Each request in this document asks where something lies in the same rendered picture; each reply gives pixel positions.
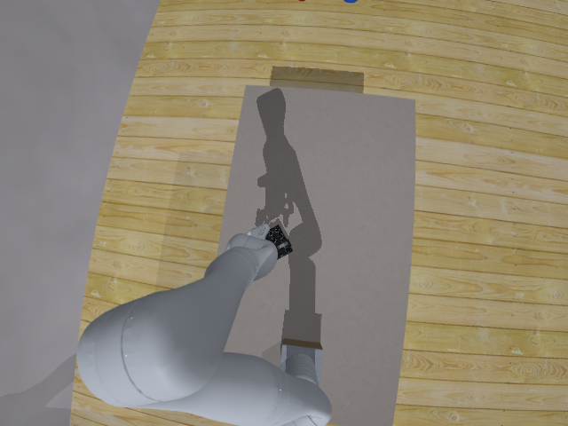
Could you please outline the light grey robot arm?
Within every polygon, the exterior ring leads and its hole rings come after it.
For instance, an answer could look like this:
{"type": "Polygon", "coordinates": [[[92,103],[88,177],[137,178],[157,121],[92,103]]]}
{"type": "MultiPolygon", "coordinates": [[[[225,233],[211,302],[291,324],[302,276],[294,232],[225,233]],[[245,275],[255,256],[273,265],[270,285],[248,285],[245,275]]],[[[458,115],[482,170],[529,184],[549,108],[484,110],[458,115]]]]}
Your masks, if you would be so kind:
{"type": "Polygon", "coordinates": [[[284,372],[257,356],[224,352],[244,293],[277,263],[278,250],[265,239],[269,231],[261,224],[234,235],[204,278],[92,321],[76,351],[87,388],[118,407],[238,426],[325,426],[332,407],[308,355],[291,356],[284,372]]]}

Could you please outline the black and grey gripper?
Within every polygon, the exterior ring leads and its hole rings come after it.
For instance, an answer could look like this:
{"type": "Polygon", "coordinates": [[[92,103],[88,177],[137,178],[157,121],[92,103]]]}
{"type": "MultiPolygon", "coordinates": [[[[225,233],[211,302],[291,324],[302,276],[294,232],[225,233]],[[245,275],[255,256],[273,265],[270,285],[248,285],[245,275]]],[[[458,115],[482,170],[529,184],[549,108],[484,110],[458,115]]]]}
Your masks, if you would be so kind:
{"type": "Polygon", "coordinates": [[[283,240],[281,243],[277,242],[277,243],[273,243],[273,244],[276,246],[276,248],[278,250],[278,256],[279,256],[280,253],[283,252],[283,250],[286,250],[287,248],[291,248],[291,244],[290,244],[289,240],[283,240]]]}

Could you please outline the black knob box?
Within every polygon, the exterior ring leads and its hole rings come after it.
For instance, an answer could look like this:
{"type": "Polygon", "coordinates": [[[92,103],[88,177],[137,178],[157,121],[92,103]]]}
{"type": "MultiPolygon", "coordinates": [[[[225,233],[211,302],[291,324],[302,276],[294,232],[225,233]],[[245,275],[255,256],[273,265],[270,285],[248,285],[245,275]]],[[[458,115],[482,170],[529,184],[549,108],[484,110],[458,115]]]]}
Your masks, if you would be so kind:
{"type": "MultiPolygon", "coordinates": [[[[270,229],[270,231],[268,233],[267,233],[265,239],[272,241],[273,243],[277,243],[277,242],[281,243],[283,240],[286,240],[286,237],[285,237],[283,231],[280,229],[279,225],[274,226],[272,229],[270,229]]],[[[279,254],[278,259],[287,255],[288,253],[290,253],[292,251],[293,251],[292,248],[287,248],[286,250],[283,250],[283,252],[279,254]]]]}

